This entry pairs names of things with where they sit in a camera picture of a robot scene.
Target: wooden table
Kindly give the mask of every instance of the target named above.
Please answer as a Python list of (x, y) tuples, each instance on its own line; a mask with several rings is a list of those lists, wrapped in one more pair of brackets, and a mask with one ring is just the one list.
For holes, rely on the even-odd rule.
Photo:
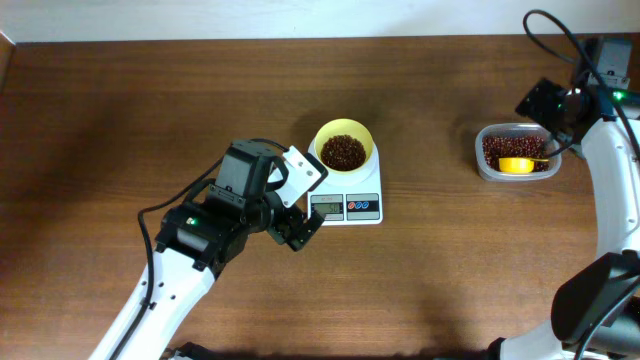
[(232, 139), (303, 149), (339, 117), (380, 149), (384, 222), (297, 254), (251, 237), (172, 345), (431, 355), (521, 334), (593, 260), (591, 179), (565, 154), (549, 180), (486, 182), (474, 140), (571, 70), (524, 36), (19, 45), (0, 98), (0, 353), (87, 357), (144, 267), (137, 210)]

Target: white wall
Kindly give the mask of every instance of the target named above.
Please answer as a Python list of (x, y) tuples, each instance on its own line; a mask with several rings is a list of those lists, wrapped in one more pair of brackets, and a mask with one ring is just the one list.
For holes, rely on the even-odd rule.
[(640, 31), (640, 0), (0, 0), (0, 30), (15, 42), (520, 34), (532, 8), (574, 32)]

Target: yellow measuring scoop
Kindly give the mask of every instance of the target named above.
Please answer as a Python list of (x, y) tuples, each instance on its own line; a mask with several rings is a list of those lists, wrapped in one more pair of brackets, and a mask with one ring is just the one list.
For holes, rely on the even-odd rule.
[(547, 162), (549, 159), (532, 158), (500, 158), (500, 171), (511, 174), (528, 174), (533, 171), (536, 162)]

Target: clear plastic container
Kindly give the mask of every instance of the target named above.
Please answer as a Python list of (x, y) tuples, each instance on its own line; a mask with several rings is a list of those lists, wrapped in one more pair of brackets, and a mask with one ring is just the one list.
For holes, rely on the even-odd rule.
[[(495, 171), (484, 159), (484, 151), (482, 150), (482, 139), (485, 136), (501, 136), (501, 137), (521, 137), (521, 136), (540, 136), (545, 140), (551, 137), (551, 134), (545, 130), (542, 126), (537, 124), (497, 124), (490, 125), (482, 129), (476, 137), (476, 159), (478, 160), (478, 173), (483, 179), (487, 181), (498, 182), (515, 182), (515, 181), (530, 181), (530, 180), (542, 180), (549, 178), (560, 169), (562, 164), (562, 155), (554, 156), (549, 160), (549, 170), (532, 172), (529, 174), (508, 174), (500, 171)], [(546, 152), (550, 153), (560, 148), (560, 145), (554, 140), (549, 142), (546, 148)]]

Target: red beans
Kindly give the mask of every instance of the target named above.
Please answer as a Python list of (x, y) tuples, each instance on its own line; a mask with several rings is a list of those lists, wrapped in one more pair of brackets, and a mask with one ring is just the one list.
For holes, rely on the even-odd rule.
[(366, 157), (362, 143), (349, 135), (330, 138), (320, 152), (322, 162), (338, 171), (355, 170), (364, 164)]
[[(528, 157), (541, 159), (545, 155), (545, 140), (539, 136), (516, 138), (486, 136), (482, 139), (484, 159), (493, 170), (500, 171), (498, 159), (504, 157)], [(536, 162), (533, 172), (549, 170), (549, 163)]]

